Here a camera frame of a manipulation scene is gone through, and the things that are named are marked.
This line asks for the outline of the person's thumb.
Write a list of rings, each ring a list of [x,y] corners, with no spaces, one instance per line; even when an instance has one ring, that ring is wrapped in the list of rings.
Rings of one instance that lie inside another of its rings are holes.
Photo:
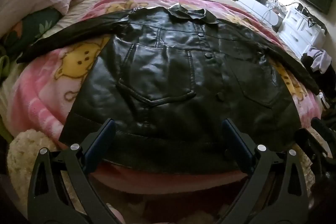
[[[116,216],[116,218],[122,223],[122,224],[126,224],[123,216],[121,215],[121,213],[116,210],[111,204],[106,203],[107,207],[109,208],[109,210]]]

